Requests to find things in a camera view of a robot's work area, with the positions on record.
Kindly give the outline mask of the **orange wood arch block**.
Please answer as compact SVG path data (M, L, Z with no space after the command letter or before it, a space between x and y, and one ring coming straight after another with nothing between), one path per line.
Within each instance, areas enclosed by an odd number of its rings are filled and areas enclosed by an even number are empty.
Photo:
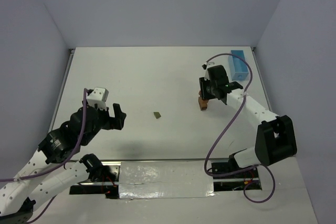
M205 111L208 107L208 100L203 100L201 96L202 92L198 93L198 105L201 111Z

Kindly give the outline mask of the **green wood triangle block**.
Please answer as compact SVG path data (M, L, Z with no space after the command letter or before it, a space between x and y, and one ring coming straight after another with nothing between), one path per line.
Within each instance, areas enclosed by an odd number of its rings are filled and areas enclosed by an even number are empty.
M159 112L153 112L156 119L159 119L161 117L161 114Z

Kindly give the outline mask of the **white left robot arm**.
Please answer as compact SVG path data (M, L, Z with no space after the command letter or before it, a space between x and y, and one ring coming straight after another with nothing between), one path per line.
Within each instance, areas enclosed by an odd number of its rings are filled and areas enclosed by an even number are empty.
M74 184L103 178L115 181L115 174L95 154L86 154L66 167L81 146L88 145L100 130L123 128L127 115L119 104L113 104L114 116L99 105L84 103L69 121L47 134L14 178L6 180L1 188L1 223L32 223L35 210Z

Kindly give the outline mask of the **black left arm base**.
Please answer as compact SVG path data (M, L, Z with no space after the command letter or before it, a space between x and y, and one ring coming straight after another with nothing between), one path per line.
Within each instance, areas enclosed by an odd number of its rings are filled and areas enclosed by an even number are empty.
M119 199L121 163L103 161L103 171L93 179L79 182L69 189L70 195L100 195L107 199Z

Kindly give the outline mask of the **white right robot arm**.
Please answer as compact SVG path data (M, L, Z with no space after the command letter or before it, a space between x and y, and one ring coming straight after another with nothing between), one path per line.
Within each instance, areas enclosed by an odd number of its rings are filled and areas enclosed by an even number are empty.
M270 166L297 154L292 119L279 116L249 96L240 83L230 82L222 65L203 65L205 76L199 79L199 105L205 109L209 100L219 100L237 112L229 125L243 114L256 130L255 145L229 156L225 176L245 172L259 165Z

